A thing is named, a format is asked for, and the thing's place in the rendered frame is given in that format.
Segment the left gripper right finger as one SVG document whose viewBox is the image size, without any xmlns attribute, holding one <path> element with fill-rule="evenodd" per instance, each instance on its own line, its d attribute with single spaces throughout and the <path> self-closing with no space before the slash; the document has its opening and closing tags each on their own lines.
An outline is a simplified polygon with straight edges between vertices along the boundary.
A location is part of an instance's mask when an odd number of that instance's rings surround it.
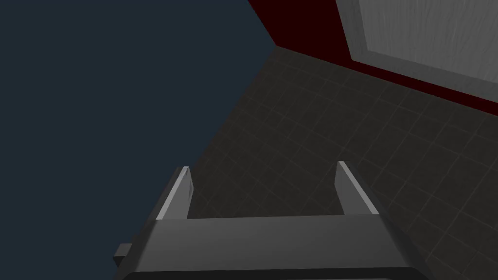
<svg viewBox="0 0 498 280">
<path fill-rule="evenodd" d="M 379 211 L 345 161 L 338 161 L 334 186 L 345 215 L 378 215 Z"/>
</svg>

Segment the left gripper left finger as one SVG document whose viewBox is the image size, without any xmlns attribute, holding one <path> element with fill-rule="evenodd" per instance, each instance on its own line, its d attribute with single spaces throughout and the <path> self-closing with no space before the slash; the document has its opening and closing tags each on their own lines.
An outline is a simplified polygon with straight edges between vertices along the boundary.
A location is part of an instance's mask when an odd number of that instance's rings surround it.
<svg viewBox="0 0 498 280">
<path fill-rule="evenodd" d="M 178 167 L 159 201 L 155 220 L 186 219 L 194 194 L 194 184 L 188 166 Z"/>
</svg>

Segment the grey door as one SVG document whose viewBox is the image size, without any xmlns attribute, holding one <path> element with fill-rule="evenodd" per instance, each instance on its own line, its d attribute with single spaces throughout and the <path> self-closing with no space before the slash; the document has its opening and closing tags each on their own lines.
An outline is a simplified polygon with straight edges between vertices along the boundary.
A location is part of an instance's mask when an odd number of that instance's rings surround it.
<svg viewBox="0 0 498 280">
<path fill-rule="evenodd" d="M 498 104 L 498 0 L 336 0 L 352 60 Z"/>
</svg>

